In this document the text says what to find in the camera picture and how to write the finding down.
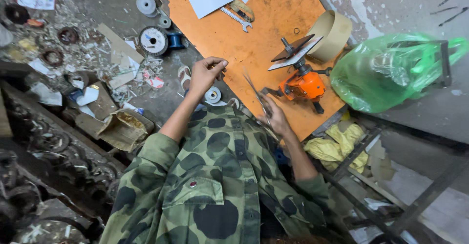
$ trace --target sleeve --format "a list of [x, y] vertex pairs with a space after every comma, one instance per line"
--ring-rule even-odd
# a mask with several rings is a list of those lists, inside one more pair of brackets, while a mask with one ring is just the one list
[[312, 179], [296, 181], [296, 186], [307, 199], [314, 201], [322, 209], [328, 207], [329, 190], [322, 174], [318, 174]]
[[164, 134], [156, 133], [146, 139], [142, 150], [120, 179], [100, 243], [123, 240], [132, 243], [139, 235], [146, 235], [153, 220], [159, 222], [158, 196], [178, 153], [176, 141]]

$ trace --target open-end wrench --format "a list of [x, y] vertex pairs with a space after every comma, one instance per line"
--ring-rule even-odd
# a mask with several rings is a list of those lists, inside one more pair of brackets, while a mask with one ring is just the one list
[[227, 15], [229, 15], [230, 17], [232, 17], [233, 19], [235, 19], [239, 23], [241, 23], [241, 25], [243, 25], [243, 30], [245, 32], [248, 32], [248, 29], [247, 29], [248, 26], [252, 28], [252, 24], [250, 22], [246, 22], [246, 21], [240, 19], [237, 15], [231, 13], [231, 11], [229, 11], [228, 9], [226, 9], [224, 7], [220, 7], [220, 10], [225, 12]]

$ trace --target tan paper roll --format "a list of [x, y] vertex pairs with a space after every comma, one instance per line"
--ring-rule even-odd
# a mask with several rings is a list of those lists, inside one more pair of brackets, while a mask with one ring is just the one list
[[352, 32], [352, 21], [336, 11], [324, 12], [314, 23], [307, 35], [324, 38], [308, 55], [322, 63], [334, 58], [344, 47]]

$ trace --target camouflage shirt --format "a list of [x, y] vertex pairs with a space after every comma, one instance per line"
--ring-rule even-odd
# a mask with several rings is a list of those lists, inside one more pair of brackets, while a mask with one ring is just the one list
[[151, 135], [120, 180], [100, 243], [259, 243], [260, 201], [290, 237], [324, 228], [323, 177], [294, 189], [273, 148], [274, 139], [231, 106], [195, 112], [181, 148]]

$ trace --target metal rack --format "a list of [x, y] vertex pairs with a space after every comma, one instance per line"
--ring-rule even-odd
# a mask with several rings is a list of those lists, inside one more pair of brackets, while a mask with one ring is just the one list
[[[419, 215], [425, 211], [425, 209], [430, 206], [431, 203], [433, 203], [433, 201], [435, 201], [435, 199], [437, 199], [438, 196], [448, 188], [463, 171], [469, 168], [469, 145], [411, 127], [406, 127], [391, 121], [375, 118], [367, 114], [359, 112], [351, 112], [351, 114], [358, 118], [373, 121], [377, 123], [377, 126], [372, 128], [367, 133], [366, 137], [363, 138], [360, 143], [355, 145], [354, 150], [333, 172], [328, 172], [322, 168], [322, 166], [319, 166], [318, 170], [323, 174], [325, 180], [331, 184], [331, 187], [335, 187], [337, 191], [343, 194], [345, 198], [347, 198], [361, 213], [363, 213], [365, 217], [367, 217], [366, 223], [376, 225], [383, 232], [382, 235], [377, 236], [370, 243], [407, 243], [400, 237], [401, 233], [407, 229], [411, 223], [415, 222], [417, 217], [419, 217]], [[360, 155], [361, 152], [365, 150], [366, 146], [368, 146], [384, 129], [410, 134], [419, 139], [431, 142], [432, 144], [440, 145], [448, 150], [452, 150], [457, 155], [457, 157], [454, 157], [449, 167], [446, 168], [443, 173], [439, 175], [437, 179], [435, 179], [433, 183], [409, 206], [378, 187], [357, 171], [349, 168], [349, 165], [358, 157], [358, 155]], [[340, 179], [345, 175], [354, 175], [367, 186], [388, 199], [391, 203], [394, 203], [402, 209], [401, 215], [397, 218], [391, 219], [391, 221], [394, 222], [390, 226], [386, 225], [385, 222], [389, 222], [389, 220], [382, 219], [382, 216], [379, 216], [376, 212], [368, 209], [365, 204], [353, 196], [345, 187], [339, 184]]]

